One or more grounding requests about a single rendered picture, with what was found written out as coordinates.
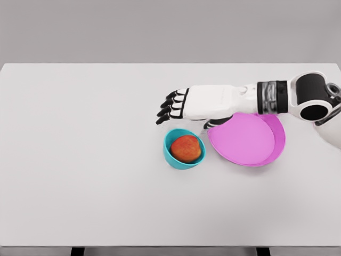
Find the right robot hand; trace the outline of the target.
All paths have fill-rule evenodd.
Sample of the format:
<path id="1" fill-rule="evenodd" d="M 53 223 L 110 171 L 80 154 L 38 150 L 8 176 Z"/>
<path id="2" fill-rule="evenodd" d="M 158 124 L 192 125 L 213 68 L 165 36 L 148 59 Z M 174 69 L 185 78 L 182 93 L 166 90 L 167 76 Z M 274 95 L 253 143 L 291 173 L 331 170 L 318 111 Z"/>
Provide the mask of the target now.
<path id="1" fill-rule="evenodd" d="M 239 98 L 237 88 L 231 85 L 194 85 L 178 89 L 160 105 L 156 124 L 171 119 L 224 119 L 236 112 Z"/>

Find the red apple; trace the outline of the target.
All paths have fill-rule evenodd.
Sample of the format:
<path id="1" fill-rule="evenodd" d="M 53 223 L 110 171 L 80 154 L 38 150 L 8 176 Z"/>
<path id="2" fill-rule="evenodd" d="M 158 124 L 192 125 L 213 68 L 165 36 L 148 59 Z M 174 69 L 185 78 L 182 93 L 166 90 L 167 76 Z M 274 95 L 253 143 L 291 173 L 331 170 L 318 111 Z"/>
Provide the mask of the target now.
<path id="1" fill-rule="evenodd" d="M 200 157 L 202 151 L 199 140 L 195 136 L 184 135 L 171 144 L 170 153 L 182 163 L 192 163 Z"/>

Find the pink plate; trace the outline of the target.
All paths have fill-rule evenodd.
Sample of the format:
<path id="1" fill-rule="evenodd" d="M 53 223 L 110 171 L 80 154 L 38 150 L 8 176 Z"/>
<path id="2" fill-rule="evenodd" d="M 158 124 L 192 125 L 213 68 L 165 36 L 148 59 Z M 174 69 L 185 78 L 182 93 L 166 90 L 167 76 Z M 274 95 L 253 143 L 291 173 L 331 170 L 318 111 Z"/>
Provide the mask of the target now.
<path id="1" fill-rule="evenodd" d="M 224 124 L 210 128 L 207 135 L 222 157 L 242 166 L 270 164 L 286 144 L 284 127 L 275 115 L 236 113 Z"/>

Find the blue bowl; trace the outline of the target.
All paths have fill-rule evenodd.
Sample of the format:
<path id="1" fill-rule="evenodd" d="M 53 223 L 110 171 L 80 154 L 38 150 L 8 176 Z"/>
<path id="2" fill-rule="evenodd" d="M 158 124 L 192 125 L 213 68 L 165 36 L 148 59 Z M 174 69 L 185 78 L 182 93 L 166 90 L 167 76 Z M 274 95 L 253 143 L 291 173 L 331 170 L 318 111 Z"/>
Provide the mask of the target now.
<path id="1" fill-rule="evenodd" d="M 198 147 L 200 148 L 200 155 L 194 159 L 191 162 L 185 163 L 181 162 L 178 159 L 176 159 L 172 152 L 171 152 L 171 146 L 172 144 L 180 137 L 183 136 L 192 136 L 197 139 L 198 141 Z M 166 162 L 173 168 L 178 169 L 178 170 L 186 170 L 190 169 L 192 167 L 197 166 L 200 164 L 204 158 L 206 157 L 206 147 L 203 143 L 203 141 L 195 135 L 193 132 L 186 130 L 186 129 L 172 129 L 168 131 L 164 137 L 164 143 L 163 143 L 163 150 L 164 150 L 164 158 Z"/>

